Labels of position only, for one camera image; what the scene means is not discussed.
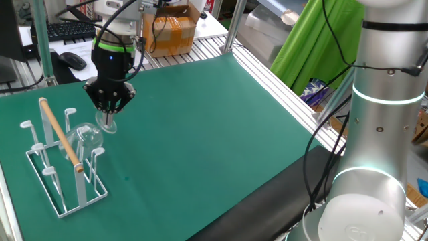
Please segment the black gripper body green ring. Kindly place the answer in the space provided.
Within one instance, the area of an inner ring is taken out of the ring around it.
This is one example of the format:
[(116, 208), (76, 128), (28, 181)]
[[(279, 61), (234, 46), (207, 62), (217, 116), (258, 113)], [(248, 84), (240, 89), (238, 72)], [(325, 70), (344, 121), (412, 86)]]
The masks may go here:
[(90, 86), (114, 86), (127, 82), (136, 76), (133, 73), (136, 48), (132, 42), (97, 41), (94, 38), (92, 44), (91, 59), (94, 63), (97, 76), (90, 78)]

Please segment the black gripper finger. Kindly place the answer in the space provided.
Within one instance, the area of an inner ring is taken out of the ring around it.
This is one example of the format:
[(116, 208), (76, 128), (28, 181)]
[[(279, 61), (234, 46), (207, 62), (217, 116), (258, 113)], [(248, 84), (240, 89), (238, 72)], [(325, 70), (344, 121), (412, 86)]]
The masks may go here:
[(106, 124), (111, 125), (114, 120), (114, 115), (121, 112), (135, 96), (136, 90), (131, 83), (120, 83), (117, 89), (108, 96)]
[(86, 81), (83, 85), (83, 89), (86, 91), (90, 100), (94, 104), (95, 108), (101, 112), (100, 122), (103, 125), (109, 125), (109, 110), (110, 105), (106, 98), (106, 93), (98, 86), (96, 77), (92, 77)]

